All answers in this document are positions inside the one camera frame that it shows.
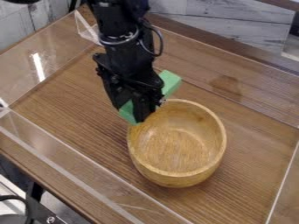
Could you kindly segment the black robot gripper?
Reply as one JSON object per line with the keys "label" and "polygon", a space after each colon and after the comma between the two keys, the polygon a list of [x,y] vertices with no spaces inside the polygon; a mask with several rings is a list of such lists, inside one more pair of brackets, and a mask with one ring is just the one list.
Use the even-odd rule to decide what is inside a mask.
{"label": "black robot gripper", "polygon": [[156,111],[164,98],[164,82],[154,70],[154,34],[140,31],[131,37],[100,36],[104,53],[96,53],[98,76],[102,78],[111,103],[120,109],[132,97],[134,117],[138,123]]}

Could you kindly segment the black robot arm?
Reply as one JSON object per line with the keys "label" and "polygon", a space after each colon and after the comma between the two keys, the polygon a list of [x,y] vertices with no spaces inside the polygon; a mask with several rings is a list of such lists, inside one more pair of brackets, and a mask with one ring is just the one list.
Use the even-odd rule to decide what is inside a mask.
{"label": "black robot arm", "polygon": [[132,104],[131,115],[140,123],[164,98],[164,81],[154,69],[155,58],[163,54],[155,49],[162,33],[146,19],[148,0],[88,0],[88,7],[106,49],[94,60],[107,96],[116,109]]}

